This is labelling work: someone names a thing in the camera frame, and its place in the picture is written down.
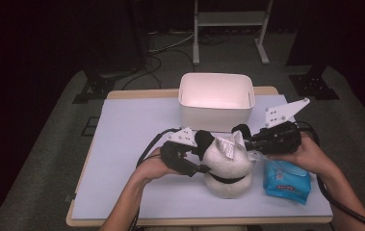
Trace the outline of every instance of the metal shelf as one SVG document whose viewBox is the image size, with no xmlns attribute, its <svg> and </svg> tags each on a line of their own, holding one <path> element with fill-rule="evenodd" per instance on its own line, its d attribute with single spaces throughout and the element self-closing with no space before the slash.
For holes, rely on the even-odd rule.
<svg viewBox="0 0 365 231">
<path fill-rule="evenodd" d="M 198 26 L 260 26 L 265 12 L 199 13 Z"/>
</svg>

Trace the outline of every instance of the white bracket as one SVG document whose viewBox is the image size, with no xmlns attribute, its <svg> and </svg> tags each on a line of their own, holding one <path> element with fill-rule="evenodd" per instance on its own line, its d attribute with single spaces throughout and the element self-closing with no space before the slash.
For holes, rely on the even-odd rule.
<svg viewBox="0 0 365 231">
<path fill-rule="evenodd" d="M 177 142 L 188 146 L 196 147 L 194 134 L 192 132 L 192 129 L 189 127 L 167 136 L 167 141 Z"/>
<path fill-rule="evenodd" d="M 308 98 L 304 98 L 302 100 L 280 105 L 273 108 L 266 109 L 266 127 L 272 128 L 278 124 L 288 121 L 288 119 L 298 113 L 301 109 L 303 109 L 307 104 L 309 104 L 310 100 Z"/>
</svg>

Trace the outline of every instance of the human hand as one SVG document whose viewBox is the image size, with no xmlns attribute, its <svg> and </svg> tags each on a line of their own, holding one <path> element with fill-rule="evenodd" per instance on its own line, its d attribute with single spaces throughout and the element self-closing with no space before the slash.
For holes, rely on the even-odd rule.
<svg viewBox="0 0 365 231">
<path fill-rule="evenodd" d="M 133 177 L 138 177 L 150 182 L 167 174 L 180 174 L 170 169 L 161 160 L 160 147 L 155 148 L 148 157 L 135 169 Z"/>
<path fill-rule="evenodd" d="M 301 145 L 294 153 L 268 155 L 270 160 L 287 161 L 318 175 L 330 174 L 335 165 L 306 133 L 301 133 Z"/>
</svg>

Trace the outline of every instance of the table leg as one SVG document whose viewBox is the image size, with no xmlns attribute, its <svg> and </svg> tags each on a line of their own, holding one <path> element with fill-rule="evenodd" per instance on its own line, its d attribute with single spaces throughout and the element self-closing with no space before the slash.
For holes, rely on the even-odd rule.
<svg viewBox="0 0 365 231">
<path fill-rule="evenodd" d="M 198 37 L 198 11 L 197 11 L 197 1 L 195 0 L 195 26 L 194 26 L 194 64 L 199 64 L 199 45 L 197 43 Z"/>
<path fill-rule="evenodd" d="M 260 55 L 260 58 L 261 58 L 261 62 L 263 64 L 269 64 L 270 63 L 269 58 L 267 57 L 266 51 L 264 50 L 264 47 L 263 47 L 263 40 L 264 40 L 264 36 L 266 34 L 267 24 L 269 23 L 270 13 L 272 11 L 272 5 L 273 5 L 273 0 L 269 0 L 266 12 L 264 14 L 263 24 L 261 26 L 260 36 L 259 36 L 259 38 L 256 38 L 254 40 L 255 43 L 256 43 L 257 51 L 258 51 L 258 53 Z"/>
</svg>

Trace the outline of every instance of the black speaker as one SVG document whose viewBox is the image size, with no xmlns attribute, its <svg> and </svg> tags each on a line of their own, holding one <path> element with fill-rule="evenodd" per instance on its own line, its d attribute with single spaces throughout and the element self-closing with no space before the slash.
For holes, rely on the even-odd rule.
<svg viewBox="0 0 365 231">
<path fill-rule="evenodd" d="M 88 77 L 123 76 L 145 65 L 147 30 L 142 1 L 67 1 L 83 43 L 79 62 Z"/>
</svg>

